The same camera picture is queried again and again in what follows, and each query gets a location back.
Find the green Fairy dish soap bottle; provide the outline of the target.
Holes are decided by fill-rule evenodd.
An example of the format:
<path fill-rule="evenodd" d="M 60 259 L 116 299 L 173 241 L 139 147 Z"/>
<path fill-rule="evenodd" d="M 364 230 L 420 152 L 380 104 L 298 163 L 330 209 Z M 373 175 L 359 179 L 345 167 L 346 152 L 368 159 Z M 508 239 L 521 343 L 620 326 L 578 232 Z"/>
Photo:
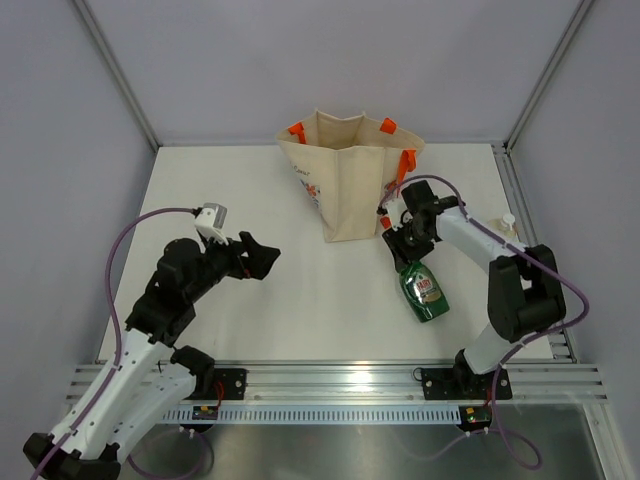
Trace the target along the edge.
<path fill-rule="evenodd" d="M 402 294 L 420 323 L 427 323 L 446 314 L 449 302 L 432 271 L 421 262 L 414 262 L 399 274 Z"/>

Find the beige canvas tote bag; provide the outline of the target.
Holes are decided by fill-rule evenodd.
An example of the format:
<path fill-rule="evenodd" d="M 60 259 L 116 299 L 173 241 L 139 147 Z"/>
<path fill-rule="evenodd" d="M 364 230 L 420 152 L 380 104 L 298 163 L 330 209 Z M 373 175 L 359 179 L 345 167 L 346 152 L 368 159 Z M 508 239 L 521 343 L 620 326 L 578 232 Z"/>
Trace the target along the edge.
<path fill-rule="evenodd" d="M 426 146 L 390 118 L 319 110 L 276 140 L 318 209 L 327 242 L 373 237 L 380 200 L 416 169 Z"/>

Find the cream pump lotion bottle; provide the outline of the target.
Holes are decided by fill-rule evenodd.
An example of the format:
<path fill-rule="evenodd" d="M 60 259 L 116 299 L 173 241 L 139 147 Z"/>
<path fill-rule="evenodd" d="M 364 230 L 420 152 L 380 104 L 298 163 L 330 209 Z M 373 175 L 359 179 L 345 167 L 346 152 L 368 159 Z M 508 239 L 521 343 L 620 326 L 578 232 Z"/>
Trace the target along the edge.
<path fill-rule="evenodd" d="M 518 239 L 516 218 L 511 213 L 505 213 L 501 217 L 489 220 L 488 225 L 506 238 L 514 240 Z"/>

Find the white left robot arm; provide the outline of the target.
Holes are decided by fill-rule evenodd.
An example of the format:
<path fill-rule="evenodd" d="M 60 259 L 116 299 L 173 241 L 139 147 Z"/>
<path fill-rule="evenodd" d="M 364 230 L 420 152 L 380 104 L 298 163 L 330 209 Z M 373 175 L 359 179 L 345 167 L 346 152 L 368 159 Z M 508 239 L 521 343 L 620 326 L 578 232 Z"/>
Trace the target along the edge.
<path fill-rule="evenodd" d="M 120 330 L 113 357 L 71 412 L 50 432 L 34 433 L 23 452 L 44 479 L 115 479 L 138 442 L 180 401 L 208 396 L 215 361 L 176 341 L 196 302 L 223 279 L 262 280 L 281 252 L 248 232 L 203 245 L 166 245 L 143 295 Z"/>

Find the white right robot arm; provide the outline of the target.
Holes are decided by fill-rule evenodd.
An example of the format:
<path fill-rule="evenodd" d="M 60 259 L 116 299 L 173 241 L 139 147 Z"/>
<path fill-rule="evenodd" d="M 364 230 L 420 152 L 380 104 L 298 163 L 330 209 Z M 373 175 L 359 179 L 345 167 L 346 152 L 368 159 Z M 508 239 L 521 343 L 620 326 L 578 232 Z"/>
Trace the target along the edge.
<path fill-rule="evenodd" d="M 445 295 L 423 260 L 437 243 L 454 246 L 488 277 L 488 325 L 460 350 L 450 367 L 420 373 L 428 400 L 511 398 L 504 370 L 507 356 L 563 320 L 566 303 L 557 264 L 545 245 L 530 247 L 475 219 L 459 192 L 440 198 L 430 176 L 419 175 L 394 186 L 377 213 L 401 291 L 422 321 L 447 312 Z"/>

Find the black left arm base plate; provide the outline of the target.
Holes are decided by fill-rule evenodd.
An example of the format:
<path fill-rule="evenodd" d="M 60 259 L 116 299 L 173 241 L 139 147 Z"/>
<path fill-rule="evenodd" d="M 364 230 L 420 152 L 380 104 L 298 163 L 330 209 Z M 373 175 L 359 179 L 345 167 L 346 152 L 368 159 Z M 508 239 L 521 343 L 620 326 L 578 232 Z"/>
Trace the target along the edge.
<path fill-rule="evenodd" d="M 247 370 L 243 368 L 215 368 L 196 375 L 195 390 L 187 400 L 240 401 L 245 397 Z"/>

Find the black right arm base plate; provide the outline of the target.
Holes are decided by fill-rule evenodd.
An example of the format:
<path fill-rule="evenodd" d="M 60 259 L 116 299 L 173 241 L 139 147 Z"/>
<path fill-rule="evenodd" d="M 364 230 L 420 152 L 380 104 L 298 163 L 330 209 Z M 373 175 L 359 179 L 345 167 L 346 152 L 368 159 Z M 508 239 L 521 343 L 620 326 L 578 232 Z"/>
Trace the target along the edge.
<path fill-rule="evenodd" d="M 491 371 L 482 375 L 466 367 L 418 368 L 425 400 L 511 400 L 513 398 L 508 372 Z"/>

